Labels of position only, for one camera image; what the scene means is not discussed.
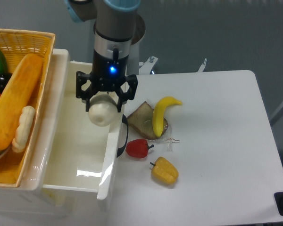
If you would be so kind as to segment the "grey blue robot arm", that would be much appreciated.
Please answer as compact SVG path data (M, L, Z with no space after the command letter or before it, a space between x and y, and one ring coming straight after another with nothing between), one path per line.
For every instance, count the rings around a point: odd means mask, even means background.
M125 72L140 1L66 0L65 5L75 22L96 20L92 71L77 71L76 97L89 110L98 92L115 92L120 111L127 100L134 99L138 85L137 76Z

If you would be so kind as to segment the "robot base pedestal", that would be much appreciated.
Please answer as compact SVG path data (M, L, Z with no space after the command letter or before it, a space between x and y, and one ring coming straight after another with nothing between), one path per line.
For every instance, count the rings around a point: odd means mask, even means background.
M138 14L136 17L135 30L130 47L128 62L127 62L127 75L139 74L140 62L140 43L146 33L146 25L143 18Z

